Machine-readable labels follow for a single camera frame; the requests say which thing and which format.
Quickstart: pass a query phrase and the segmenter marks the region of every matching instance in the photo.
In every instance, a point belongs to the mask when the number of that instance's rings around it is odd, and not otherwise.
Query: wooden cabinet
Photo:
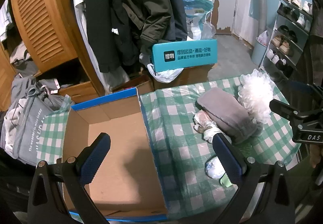
[[[41,72],[77,57],[57,0],[11,0],[19,33]]]
[[[59,95],[69,95],[75,103],[81,103],[99,97],[91,82],[80,83],[67,88],[61,88]]]
[[[105,94],[88,56],[70,0],[11,0],[11,4],[21,38],[40,74],[75,59],[80,62],[89,82],[62,89],[62,92],[74,94],[70,96],[76,102]]]
[[[11,84],[16,75],[0,42],[0,111],[5,111],[10,106]]]

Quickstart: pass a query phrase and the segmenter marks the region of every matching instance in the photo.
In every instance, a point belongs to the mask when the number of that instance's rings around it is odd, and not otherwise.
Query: cardboard box
[[[74,105],[68,115],[63,161],[78,156],[101,132],[111,149],[85,189],[108,220],[166,220],[166,207],[136,88]],[[64,200],[75,211],[66,189]]]
[[[113,93],[119,92],[125,89],[129,89],[131,87],[137,87],[139,95],[143,95],[143,94],[147,94],[155,91],[154,85],[150,77],[147,74],[142,74],[136,78],[131,79],[126,83],[123,83],[120,86],[114,87],[112,89],[112,92]]]
[[[180,73],[174,81],[168,84],[160,83],[156,81],[154,78],[152,79],[152,82],[154,84],[155,90],[181,86],[181,85],[190,85],[190,84],[207,82],[208,81],[207,74],[216,65],[217,64],[184,68],[182,73]]]
[[[151,60],[155,72],[215,64],[218,60],[217,40],[155,44],[152,47]]]

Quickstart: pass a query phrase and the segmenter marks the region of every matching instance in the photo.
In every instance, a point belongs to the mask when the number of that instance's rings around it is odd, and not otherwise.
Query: white shirt
[[[123,68],[120,66],[116,70],[109,72],[109,73],[101,73],[99,70],[99,64],[96,59],[96,56],[93,53],[93,50],[88,43],[88,36],[86,33],[86,18],[85,18],[85,0],[73,0],[74,1],[74,10],[76,15],[76,20],[84,41],[84,44],[86,46],[86,49],[88,51],[88,55],[90,57],[91,63],[95,69],[95,72],[101,81],[105,91],[107,94],[111,94],[111,89],[113,87],[119,86],[125,82],[128,82],[130,80],[128,74],[123,70]]]
[[[0,40],[7,39],[7,25],[11,24],[11,16],[8,10],[8,0],[5,0],[0,9]]]

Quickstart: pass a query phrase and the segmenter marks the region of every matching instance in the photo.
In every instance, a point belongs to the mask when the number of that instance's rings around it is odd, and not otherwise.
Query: trash bin
[[[264,57],[264,54],[266,53],[266,48],[267,48],[267,46],[264,46],[263,44],[259,43],[256,40],[256,44],[254,47],[254,51],[252,52],[251,60],[257,66],[260,66],[261,61]]]

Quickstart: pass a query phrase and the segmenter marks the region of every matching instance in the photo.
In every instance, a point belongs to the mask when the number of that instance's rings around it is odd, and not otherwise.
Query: table
[[[220,87],[237,96],[239,77],[213,82],[156,90],[141,96],[148,121],[148,135],[156,168],[163,187],[170,219],[198,214],[226,204],[236,186],[223,188],[218,180],[205,174],[205,163],[215,156],[212,145],[193,129],[193,116],[198,111],[197,98],[212,87]],[[275,86],[274,98],[287,103]],[[54,164],[62,156],[63,136],[68,113],[45,119],[38,159]],[[260,163],[286,165],[299,149],[292,141],[288,121],[271,113],[260,137],[249,138],[237,145],[244,156]]]

